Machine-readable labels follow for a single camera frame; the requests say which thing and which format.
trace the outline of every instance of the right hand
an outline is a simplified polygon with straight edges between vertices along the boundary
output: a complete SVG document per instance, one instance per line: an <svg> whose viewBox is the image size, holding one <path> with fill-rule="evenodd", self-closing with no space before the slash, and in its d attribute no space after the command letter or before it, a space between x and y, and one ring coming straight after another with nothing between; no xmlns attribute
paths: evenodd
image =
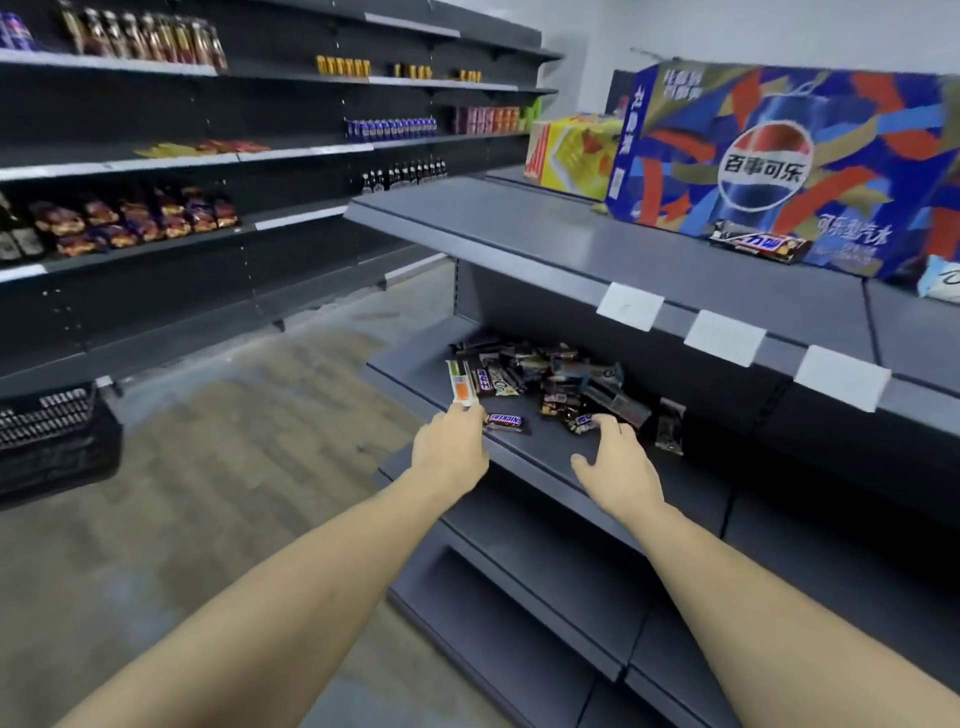
<svg viewBox="0 0 960 728"><path fill-rule="evenodd" d="M600 424L596 463L573 455L570 465L580 484L604 511L627 525L663 506L660 476L636 441L634 429L613 415L593 415Z"/></svg>

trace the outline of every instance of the hand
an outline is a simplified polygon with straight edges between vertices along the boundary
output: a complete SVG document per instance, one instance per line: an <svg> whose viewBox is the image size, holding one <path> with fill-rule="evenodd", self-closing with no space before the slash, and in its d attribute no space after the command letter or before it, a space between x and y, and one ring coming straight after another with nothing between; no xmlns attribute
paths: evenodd
<svg viewBox="0 0 960 728"><path fill-rule="evenodd" d="M593 415L600 424L596 464L573 455L570 465L580 484L604 511L624 525L663 506L660 477L629 425L612 415Z"/></svg>
<svg viewBox="0 0 960 728"><path fill-rule="evenodd" d="M480 404L464 409L454 402L446 412L420 428L414 438L412 467L438 478L457 497L473 490L490 466L483 448L483 421L487 412Z"/></svg>

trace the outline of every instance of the concrete floor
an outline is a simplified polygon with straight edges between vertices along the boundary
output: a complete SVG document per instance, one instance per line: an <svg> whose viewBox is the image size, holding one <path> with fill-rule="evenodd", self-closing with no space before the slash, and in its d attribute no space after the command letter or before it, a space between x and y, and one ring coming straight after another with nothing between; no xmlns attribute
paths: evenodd
<svg viewBox="0 0 960 728"><path fill-rule="evenodd" d="M127 382L111 481L0 514L0 725L47 728L254 564L370 495L417 420L357 378L449 315L446 264ZM304 722L509 725L381 604Z"/></svg>

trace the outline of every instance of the pepsi box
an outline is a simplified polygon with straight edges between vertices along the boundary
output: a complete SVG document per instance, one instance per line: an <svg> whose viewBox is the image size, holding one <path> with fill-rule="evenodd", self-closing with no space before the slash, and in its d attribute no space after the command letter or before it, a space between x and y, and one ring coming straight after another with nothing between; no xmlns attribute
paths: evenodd
<svg viewBox="0 0 960 728"><path fill-rule="evenodd" d="M607 207L709 236L728 222L811 242L804 262L889 278L957 158L957 80L670 61L634 78Z"/></svg>

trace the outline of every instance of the black plastic basket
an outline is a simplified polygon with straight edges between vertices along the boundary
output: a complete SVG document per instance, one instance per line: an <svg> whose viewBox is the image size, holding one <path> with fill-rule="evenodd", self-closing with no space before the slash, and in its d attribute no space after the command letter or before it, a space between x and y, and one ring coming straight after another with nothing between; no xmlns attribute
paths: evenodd
<svg viewBox="0 0 960 728"><path fill-rule="evenodd" d="M112 477L122 449L93 384L0 401L0 508Z"/></svg>

